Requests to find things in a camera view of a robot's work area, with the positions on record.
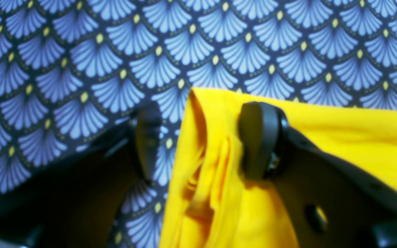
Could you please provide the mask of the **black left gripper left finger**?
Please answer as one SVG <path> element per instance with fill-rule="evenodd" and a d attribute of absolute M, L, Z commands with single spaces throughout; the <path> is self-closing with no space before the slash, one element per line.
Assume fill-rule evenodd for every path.
<path fill-rule="evenodd" d="M 98 181 L 96 175 L 120 172 L 128 159 L 140 179 L 155 172 L 161 111 L 150 103 L 107 130 L 80 154 L 49 165 L 0 196 L 0 248 L 39 248 L 46 234 L 62 229 L 64 213 Z"/>

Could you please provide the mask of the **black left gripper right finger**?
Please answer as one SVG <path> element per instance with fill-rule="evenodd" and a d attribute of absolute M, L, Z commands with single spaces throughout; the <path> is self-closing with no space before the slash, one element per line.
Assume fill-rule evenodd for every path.
<path fill-rule="evenodd" d="M 271 182 L 301 248 L 397 248 L 397 190 L 357 165 L 322 151 L 265 102 L 241 107 L 241 168 Z"/>

